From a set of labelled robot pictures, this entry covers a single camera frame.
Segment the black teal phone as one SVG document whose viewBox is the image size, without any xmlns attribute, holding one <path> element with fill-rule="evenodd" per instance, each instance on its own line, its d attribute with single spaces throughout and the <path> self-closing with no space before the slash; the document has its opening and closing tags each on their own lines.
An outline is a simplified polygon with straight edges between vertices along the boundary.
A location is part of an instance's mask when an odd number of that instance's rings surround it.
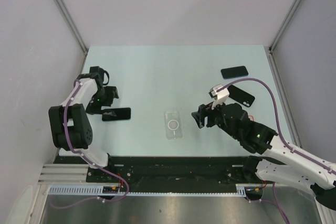
<svg viewBox="0 0 336 224">
<path fill-rule="evenodd" d="M 127 121 L 131 119 L 131 108 L 105 109 L 102 111 L 102 121 Z"/>
</svg>

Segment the clear phone case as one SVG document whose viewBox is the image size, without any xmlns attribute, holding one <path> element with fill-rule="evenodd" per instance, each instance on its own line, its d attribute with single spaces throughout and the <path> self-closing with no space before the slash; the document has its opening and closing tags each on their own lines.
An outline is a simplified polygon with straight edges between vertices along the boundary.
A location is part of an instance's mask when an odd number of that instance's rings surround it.
<svg viewBox="0 0 336 224">
<path fill-rule="evenodd" d="M 164 113 L 165 131 L 168 140 L 177 140 L 183 137 L 181 118 L 178 110 L 168 110 Z"/>
</svg>

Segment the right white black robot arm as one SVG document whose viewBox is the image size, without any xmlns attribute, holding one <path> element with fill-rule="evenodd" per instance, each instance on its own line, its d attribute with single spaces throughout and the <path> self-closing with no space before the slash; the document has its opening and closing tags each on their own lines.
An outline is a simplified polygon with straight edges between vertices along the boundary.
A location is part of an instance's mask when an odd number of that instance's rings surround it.
<svg viewBox="0 0 336 224">
<path fill-rule="evenodd" d="M 252 121 L 237 103 L 215 108 L 212 104 L 202 104 L 191 115 L 200 129 L 218 126 L 248 152 L 284 164 L 276 168 L 260 158 L 257 165 L 250 164 L 242 169 L 245 181 L 254 183 L 261 179 L 285 184 L 313 195 L 321 205 L 335 210 L 335 163 L 289 143 L 278 131 Z"/>
</svg>

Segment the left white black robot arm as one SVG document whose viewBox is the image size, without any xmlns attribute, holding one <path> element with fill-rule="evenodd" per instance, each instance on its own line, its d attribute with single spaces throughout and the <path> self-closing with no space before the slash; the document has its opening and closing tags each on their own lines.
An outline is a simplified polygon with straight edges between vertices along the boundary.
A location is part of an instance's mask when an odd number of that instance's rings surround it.
<svg viewBox="0 0 336 224">
<path fill-rule="evenodd" d="M 90 67 L 74 81 L 66 100 L 48 111 L 53 144 L 58 149 L 79 155 L 91 167 L 98 168 L 98 176 L 105 182 L 115 178 L 116 169 L 108 164 L 109 154 L 92 147 L 93 130 L 88 115 L 102 114 L 103 106 L 110 107 L 119 97 L 118 89 L 109 86 L 106 70 Z"/>
</svg>

